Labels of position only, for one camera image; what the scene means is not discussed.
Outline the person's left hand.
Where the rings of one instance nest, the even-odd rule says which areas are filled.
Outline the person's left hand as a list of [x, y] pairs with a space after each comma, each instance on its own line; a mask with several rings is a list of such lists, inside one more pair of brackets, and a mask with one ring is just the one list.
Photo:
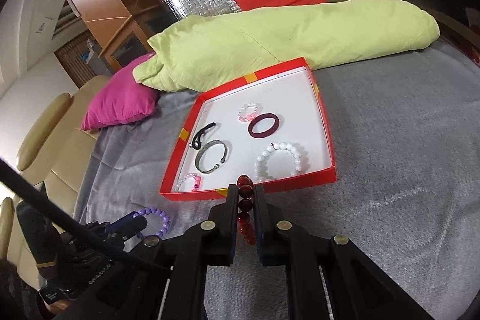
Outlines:
[[1, 319], [53, 319], [72, 304], [63, 299], [47, 304], [19, 277], [16, 266], [1, 260]]

